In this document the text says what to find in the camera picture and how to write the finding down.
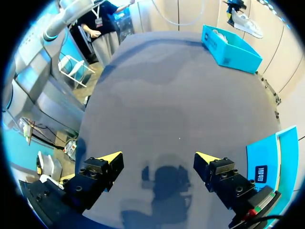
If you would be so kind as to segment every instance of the white object in bin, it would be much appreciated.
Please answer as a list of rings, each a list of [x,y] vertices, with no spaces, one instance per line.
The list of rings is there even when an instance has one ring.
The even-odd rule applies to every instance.
[[[43,155],[38,152],[38,158],[42,169],[42,174],[50,176],[52,179],[59,181],[61,178],[62,166],[59,160],[52,158],[51,155]]]

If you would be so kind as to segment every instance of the person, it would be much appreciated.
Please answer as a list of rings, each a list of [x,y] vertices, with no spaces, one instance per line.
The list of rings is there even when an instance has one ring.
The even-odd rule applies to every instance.
[[[105,1],[79,18],[79,24],[90,35],[96,57],[104,67],[119,47],[117,32],[108,15],[121,12],[134,2],[135,0],[131,0],[129,4],[117,7]]]

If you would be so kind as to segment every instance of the blue plastic bin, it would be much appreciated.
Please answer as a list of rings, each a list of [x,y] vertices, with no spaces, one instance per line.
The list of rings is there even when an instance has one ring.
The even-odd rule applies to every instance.
[[[224,42],[213,30],[226,36]],[[262,62],[262,57],[235,33],[213,26],[204,25],[202,42],[209,49],[216,62],[225,67],[235,68],[248,73],[255,73]]]

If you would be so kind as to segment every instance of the gray pants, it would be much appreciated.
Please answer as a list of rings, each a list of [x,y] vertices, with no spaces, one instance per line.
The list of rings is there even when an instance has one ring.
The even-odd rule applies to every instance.
[[[92,42],[95,55],[99,62],[106,67],[112,55],[119,47],[119,38],[116,32],[104,34]]]

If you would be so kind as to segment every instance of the white cable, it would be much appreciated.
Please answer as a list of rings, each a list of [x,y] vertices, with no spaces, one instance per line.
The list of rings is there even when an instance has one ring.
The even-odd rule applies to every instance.
[[[156,10],[158,11],[159,15],[160,15],[161,17],[163,17],[163,19],[165,19],[165,20],[166,20],[167,22],[169,22],[170,24],[179,25],[179,26],[180,26],[180,25],[182,25],[182,26],[193,25],[195,22],[197,22],[197,21],[200,19],[201,15],[203,14],[203,9],[204,9],[204,0],[202,0],[201,12],[200,12],[200,14],[199,14],[199,16],[198,16],[197,18],[195,18],[195,19],[194,19],[192,22],[190,22],[190,23],[175,23],[175,22],[172,22],[172,21],[168,20],[166,17],[164,17],[164,16],[161,14],[161,12],[159,11],[159,9],[158,9],[156,3],[154,2],[154,0],[152,0],[152,2],[153,2],[154,7],[156,8]]]

